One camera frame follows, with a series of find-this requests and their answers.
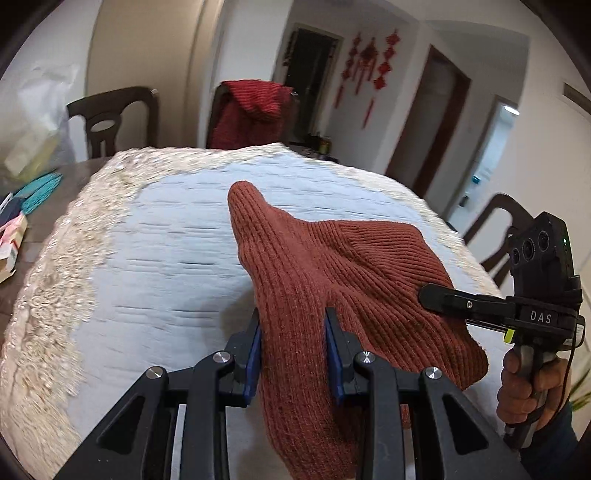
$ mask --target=ribbed knit texture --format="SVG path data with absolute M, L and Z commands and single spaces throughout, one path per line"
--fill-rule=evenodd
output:
M 425 283 L 452 282 L 414 226 L 305 222 L 270 206 L 245 181 L 230 188 L 228 206 L 259 309 L 267 433 L 295 480 L 355 476 L 359 416 L 330 397 L 325 307 L 335 307 L 341 327 L 395 367 L 435 365 L 461 389 L 486 374 L 486 354 L 465 322 L 418 302 Z
M 222 105 L 211 148 L 236 150 L 281 140 L 291 88 L 263 80 L 224 82 L 232 97 Z

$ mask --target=metal screw head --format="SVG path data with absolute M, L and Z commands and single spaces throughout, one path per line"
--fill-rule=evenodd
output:
M 228 352 L 225 352 L 223 350 L 221 352 L 216 352 L 213 354 L 213 361 L 216 362 L 217 364 L 225 364 L 225 363 L 229 362 L 231 358 L 232 358 L 232 355 L 230 355 Z
M 443 375 L 443 372 L 437 367 L 427 367 L 425 369 L 425 375 L 433 380 L 439 380 Z
M 360 364 L 370 364 L 375 360 L 375 355 L 372 352 L 359 352 L 356 359 Z
M 162 367 L 150 367 L 146 370 L 146 377 L 150 380 L 155 380 L 156 378 L 162 377 L 164 370 Z

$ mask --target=white tablecloth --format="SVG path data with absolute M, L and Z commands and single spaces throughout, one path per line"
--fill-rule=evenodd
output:
M 226 203 L 237 180 L 304 220 L 412 223 L 456 288 L 499 295 L 457 234 L 386 177 L 280 145 L 120 153 L 58 222 L 8 330 L 0 427 L 37 480 L 51 478 L 146 368 L 190 367 L 246 326 L 252 285 L 238 263 Z M 500 333 L 470 332 L 490 368 L 466 394 L 501 431 L 496 392 L 507 347 Z M 229 409 L 228 450 L 235 480 L 289 478 L 256 400 Z M 177 478 L 178 456 L 174 463 Z

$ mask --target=door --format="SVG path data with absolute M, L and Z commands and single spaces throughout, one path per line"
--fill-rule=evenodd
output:
M 496 170 L 518 115 L 516 104 L 500 96 L 495 97 L 475 155 L 443 214 L 458 232 L 466 231 L 469 222 L 474 219 L 474 208 L 479 205 L 480 194 Z
M 305 28 L 298 28 L 294 36 L 284 84 L 292 87 L 300 99 L 294 135 L 302 141 L 311 133 L 338 40 Z
M 427 193 L 466 101 L 471 80 L 434 47 L 386 175 Z

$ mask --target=plastic bag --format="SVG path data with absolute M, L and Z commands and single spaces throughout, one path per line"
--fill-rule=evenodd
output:
M 35 67 L 17 92 L 19 115 L 0 131 L 2 190 L 15 190 L 55 168 L 74 163 L 67 95 L 77 66 Z

